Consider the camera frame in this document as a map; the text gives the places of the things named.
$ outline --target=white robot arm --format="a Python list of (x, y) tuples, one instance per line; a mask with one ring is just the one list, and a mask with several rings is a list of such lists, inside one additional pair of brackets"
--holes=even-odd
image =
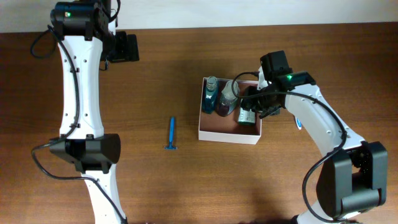
[[(48, 176), (85, 180), (97, 224), (127, 223), (116, 183), (120, 138), (117, 134), (104, 134), (98, 89), (100, 61), (105, 61), (107, 68), (108, 61), (139, 60), (136, 36), (116, 32), (120, 0), (118, 4), (116, 13), (111, 11), (110, 0), (58, 2), (52, 11), (54, 28), (49, 26), (48, 31), (58, 41), (63, 62), (62, 125), (59, 139), (32, 150), (35, 163)], [(42, 57), (33, 48), (41, 37), (31, 47), (37, 58)], [(46, 171), (34, 153), (44, 147), (74, 164), (81, 177), (57, 177)]]
[[(387, 151), (382, 144), (367, 143), (356, 134), (326, 102), (307, 72), (293, 73), (283, 51), (263, 56), (261, 65), (259, 72), (251, 73), (258, 75), (259, 84), (242, 97), (241, 107), (260, 113), (262, 118), (279, 108), (287, 109), (301, 121), (323, 158), (331, 156), (324, 161), (318, 180), (318, 201), (309, 206), (303, 184), (309, 210), (294, 217), (292, 223), (341, 223), (384, 204)], [(360, 171), (353, 174), (352, 165)]]

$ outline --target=glass bottle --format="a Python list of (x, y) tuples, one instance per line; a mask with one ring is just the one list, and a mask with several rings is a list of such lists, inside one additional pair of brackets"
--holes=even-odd
[[(240, 93), (237, 82), (234, 84), (234, 91), (237, 95)], [(217, 113), (220, 116), (227, 116), (235, 109), (238, 98), (232, 92), (232, 80), (228, 81), (221, 92), (220, 102), (218, 103)]]
[(218, 95), (218, 80), (216, 77), (209, 77), (206, 83), (205, 94), (203, 96), (202, 109), (205, 113), (211, 114), (216, 108)]

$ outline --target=black cable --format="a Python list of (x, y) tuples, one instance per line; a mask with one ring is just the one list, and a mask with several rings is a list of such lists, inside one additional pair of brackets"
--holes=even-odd
[(305, 205), (307, 206), (308, 210), (311, 212), (311, 214), (319, 219), (322, 222), (325, 223), (341, 223), (341, 222), (346, 222), (347, 219), (341, 219), (341, 220), (327, 220), (325, 218), (322, 218), (321, 216), (319, 216), (312, 208), (310, 203), (308, 202), (308, 198), (307, 198), (307, 182), (311, 176), (311, 174), (320, 166), (322, 165), (325, 161), (327, 161), (328, 159), (330, 159), (331, 157), (333, 157), (335, 154), (337, 154), (340, 150), (343, 149), (343, 146), (346, 144), (347, 141), (347, 132), (345, 131), (344, 125), (343, 123), (340, 121), (340, 119), (337, 117), (336, 113), (333, 112), (333, 110), (331, 110), (326, 104), (322, 103), (321, 101), (319, 101), (316, 98), (313, 98), (311, 96), (307, 96), (305, 94), (302, 93), (294, 93), (294, 92), (284, 92), (284, 91), (275, 91), (275, 92), (264, 92), (264, 93), (258, 93), (258, 94), (254, 94), (251, 96), (238, 96), (235, 91), (234, 91), (234, 84), (236, 82), (236, 79), (239, 78), (241, 75), (247, 75), (247, 74), (251, 74), (254, 76), (258, 76), (258, 72), (243, 72), (240, 73), (238, 76), (236, 76), (234, 78), (234, 80), (232, 81), (232, 93), (234, 94), (235, 97), (240, 98), (240, 99), (251, 99), (251, 98), (258, 98), (260, 96), (267, 96), (267, 95), (293, 95), (293, 96), (299, 96), (302, 98), (306, 98), (309, 99), (311, 101), (313, 101), (314, 103), (319, 104), (321, 107), (323, 107), (325, 110), (327, 110), (327, 112), (330, 113), (330, 115), (333, 117), (333, 119), (337, 122), (337, 125), (339, 126), (339, 128), (341, 129), (342, 135), (341, 135), (341, 143), (335, 147), (333, 149), (332, 152), (328, 153), (325, 157), (323, 157), (322, 159), (320, 159), (317, 163), (315, 163), (311, 169), (307, 172), (307, 174), (305, 175), (304, 179), (303, 179), (303, 185), (302, 185), (302, 192), (303, 192), (303, 199), (305, 202)]
[(57, 48), (57, 41), (56, 41), (55, 38), (53, 37), (53, 47), (52, 47), (52, 49), (51, 49), (51, 51), (50, 51), (49, 53), (47, 53), (47, 54), (45, 54), (45, 55), (43, 55), (43, 56), (37, 55), (37, 54), (35, 53), (35, 46), (36, 46), (36, 44), (38, 43), (38, 41), (39, 41), (45, 34), (48, 34), (49, 32), (50, 32), (50, 30), (44, 31), (43, 33), (41, 33), (41, 34), (33, 41), (32, 45), (30, 46), (30, 54), (31, 54), (33, 57), (35, 57), (35, 58), (37, 58), (37, 59), (44, 59), (44, 58), (50, 57), (50, 56), (55, 52), (55, 49)]
[(65, 135), (61, 136), (57, 140), (51, 141), (51, 142), (49, 142), (47, 144), (42, 144), (42, 145), (34, 147), (32, 149), (32, 158), (33, 158), (35, 164), (37, 165), (37, 167), (45, 175), (47, 175), (47, 176), (49, 176), (49, 177), (51, 177), (53, 179), (56, 179), (56, 180), (89, 180), (89, 181), (92, 181), (92, 183), (94, 183), (97, 186), (98, 190), (104, 195), (104, 197), (109, 201), (109, 203), (115, 209), (115, 211), (118, 214), (118, 216), (120, 217), (122, 223), (127, 223), (127, 217), (123, 218), (123, 216), (121, 215), (121, 213), (120, 213), (119, 209), (117, 208), (117, 206), (114, 204), (112, 199), (108, 196), (108, 194), (106, 194), (106, 192), (102, 189), (102, 187), (98, 183), (98, 180), (96, 180), (94, 178), (91, 178), (91, 177), (59, 177), (59, 176), (53, 175), (49, 171), (44, 169), (44, 167), (41, 165), (39, 160), (36, 158), (36, 155), (35, 155), (36, 151), (38, 151), (40, 149), (44, 149), (46, 147), (53, 146), (53, 145), (58, 144), (58, 143), (60, 143), (62, 141), (65, 141), (67, 139), (67, 137), (69, 137), (74, 132), (76, 127), (78, 126), (78, 120), (79, 120), (79, 115), (80, 115), (79, 87), (78, 87), (78, 79), (77, 79), (77, 73), (76, 73), (75, 65), (73, 64), (72, 58), (71, 58), (68, 50), (66, 49), (66, 47), (64, 46), (64, 44), (62, 43), (60, 38), (58, 37), (58, 35), (57, 35), (56, 31), (53, 29), (53, 27), (47, 26), (47, 28), (48, 28), (48, 30), (43, 32), (43, 34), (40, 35), (39, 38), (34, 41), (34, 43), (32, 44), (31, 49), (33, 49), (34, 45), (40, 40), (40, 38), (43, 37), (48, 32), (50, 32), (53, 35), (54, 39), (59, 43), (59, 45), (61, 46), (62, 50), (65, 52), (65, 55), (67, 56), (69, 64), (70, 64), (70, 66), (72, 68), (73, 82), (75, 84), (76, 111), (75, 111), (74, 122), (73, 122), (69, 132), (67, 132)]
[(121, 2), (120, 2), (120, 0), (118, 0), (118, 10), (116, 11), (115, 15), (113, 15), (110, 18), (109, 23), (113, 22), (118, 17), (119, 11), (120, 11), (120, 5), (121, 5)]

